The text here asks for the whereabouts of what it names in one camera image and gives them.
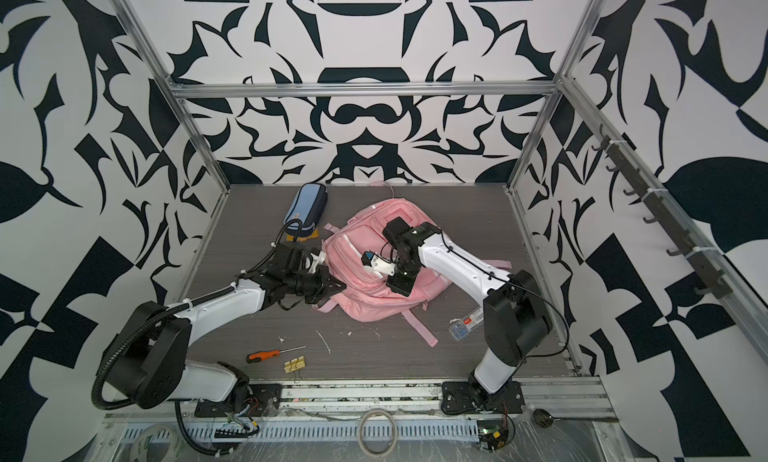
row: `pink strap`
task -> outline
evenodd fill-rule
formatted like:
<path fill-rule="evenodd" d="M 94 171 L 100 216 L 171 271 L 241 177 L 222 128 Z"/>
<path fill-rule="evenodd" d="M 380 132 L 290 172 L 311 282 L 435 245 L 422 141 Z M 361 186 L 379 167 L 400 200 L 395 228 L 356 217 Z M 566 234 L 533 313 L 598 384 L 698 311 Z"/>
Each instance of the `pink strap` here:
<path fill-rule="evenodd" d="M 333 297 L 328 299 L 328 301 L 326 303 L 324 303 L 322 305 L 322 307 L 318 307 L 317 305 L 313 304 L 312 308 L 315 309 L 316 311 L 320 312 L 320 313 L 328 313 L 328 312 L 330 312 L 331 310 L 333 310 L 336 307 L 336 305 L 339 304 L 338 299 L 336 299 L 336 295 L 334 295 Z"/>
<path fill-rule="evenodd" d="M 484 260 L 483 263 L 504 270 L 512 270 L 512 263 L 509 260 Z"/>
<path fill-rule="evenodd" d="M 411 313 L 410 310 L 405 310 L 400 313 L 402 313 L 402 316 L 411 324 L 411 327 L 415 328 L 418 334 L 424 337 L 424 340 L 429 343 L 429 347 L 435 347 L 437 345 L 435 336 L 424 326 L 424 323 L 418 321 L 416 316 Z"/>

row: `pink backpack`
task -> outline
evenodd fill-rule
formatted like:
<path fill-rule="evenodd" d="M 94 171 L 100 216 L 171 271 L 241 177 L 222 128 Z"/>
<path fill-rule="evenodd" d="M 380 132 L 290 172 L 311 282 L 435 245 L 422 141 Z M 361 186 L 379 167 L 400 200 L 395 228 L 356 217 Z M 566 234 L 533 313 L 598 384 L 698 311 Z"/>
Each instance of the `pink backpack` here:
<path fill-rule="evenodd" d="M 325 229 L 333 232 L 333 235 L 322 243 L 322 250 L 326 253 L 325 263 L 331 275 L 346 284 L 346 289 L 331 297 L 317 310 L 327 313 L 336 305 L 340 305 L 344 312 L 360 322 L 378 321 L 400 313 L 424 337 L 430 347 L 435 347 L 437 339 L 411 313 L 411 308 L 421 303 L 422 308 L 426 310 L 427 302 L 446 290 L 451 281 L 432 269 L 423 268 L 416 277 L 413 291 L 408 297 L 404 297 L 386 286 L 386 275 L 367 271 L 360 260 L 365 251 L 389 256 L 389 245 L 385 246 L 386 239 L 382 231 L 387 222 L 397 217 L 402 217 L 411 227 L 425 221 L 435 224 L 408 200 L 391 198 L 360 210 L 347 221 L 344 228 L 339 229 L 331 224 L 325 226 Z"/>

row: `orange screwdriver handle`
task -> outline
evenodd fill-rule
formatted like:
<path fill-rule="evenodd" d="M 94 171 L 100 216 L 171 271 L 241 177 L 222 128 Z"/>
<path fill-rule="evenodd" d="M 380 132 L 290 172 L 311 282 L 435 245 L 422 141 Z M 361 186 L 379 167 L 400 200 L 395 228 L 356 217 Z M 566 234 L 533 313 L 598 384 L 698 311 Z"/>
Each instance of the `orange screwdriver handle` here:
<path fill-rule="evenodd" d="M 277 357 L 278 355 L 280 355 L 280 351 L 256 352 L 246 357 L 245 361 L 252 364 L 253 362 L 260 362 L 268 358 Z"/>

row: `gray table surface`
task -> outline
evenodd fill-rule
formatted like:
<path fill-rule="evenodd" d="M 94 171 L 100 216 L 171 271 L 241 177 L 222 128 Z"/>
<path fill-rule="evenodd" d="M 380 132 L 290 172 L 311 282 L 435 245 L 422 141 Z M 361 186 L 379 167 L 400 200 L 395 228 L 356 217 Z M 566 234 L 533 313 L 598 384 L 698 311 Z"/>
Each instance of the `gray table surface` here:
<path fill-rule="evenodd" d="M 189 296 L 197 297 L 221 288 L 232 281 L 240 269 L 259 261 L 274 241 L 297 190 L 297 187 L 233 186 L 197 268 Z M 509 260 L 513 272 L 532 271 L 502 186 L 396 186 L 394 190 L 397 197 L 417 204 L 456 244 L 474 255 Z M 328 191 L 328 204 L 321 222 L 339 227 L 360 209 L 392 196 L 389 187 L 330 186 Z M 327 236 L 328 232 L 321 230 L 321 237 Z M 320 239 L 306 243 L 318 245 Z M 304 379 L 463 378 L 485 352 L 482 328 L 455 341 L 448 327 L 452 319 L 462 318 L 476 307 L 465 292 L 452 285 L 430 302 L 427 311 L 413 309 L 439 340 L 430 348 L 399 315 L 363 323 L 352 319 L 340 307 L 331 313 L 318 313 L 304 303 L 291 311 L 275 305 L 203 336 L 190 347 L 188 358 L 208 363 L 226 361 L 256 379 L 292 377 L 283 371 L 289 355 L 291 358 L 305 356 L 306 368 L 301 371 Z M 259 364 L 245 363 L 246 355 L 252 352 L 300 345 L 307 347 Z M 533 353 L 557 349 L 556 338 L 550 334 Z M 529 359 L 517 375 L 568 373 L 562 356 L 554 356 Z"/>

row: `patterned wallpaper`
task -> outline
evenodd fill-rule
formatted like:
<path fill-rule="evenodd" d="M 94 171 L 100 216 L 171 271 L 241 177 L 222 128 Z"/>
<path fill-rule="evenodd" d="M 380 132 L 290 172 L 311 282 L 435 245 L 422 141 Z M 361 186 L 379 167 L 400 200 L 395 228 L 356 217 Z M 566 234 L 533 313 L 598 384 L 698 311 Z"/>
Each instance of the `patterned wallpaper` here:
<path fill-rule="evenodd" d="M 280 83 L 552 79 L 588 0 L 131 1 L 178 82 Z"/>
<path fill-rule="evenodd" d="M 608 0 L 575 72 L 763 298 L 765 2 Z M 518 187 L 584 371 L 641 460 L 764 459 L 768 367 L 597 144 L 561 102 Z"/>
<path fill-rule="evenodd" d="M 505 182 L 541 95 L 188 101 L 231 183 Z"/>
<path fill-rule="evenodd" d="M 63 460 L 104 417 L 102 352 L 178 296 L 220 189 L 107 0 L 0 0 L 0 24 L 0 453 Z"/>

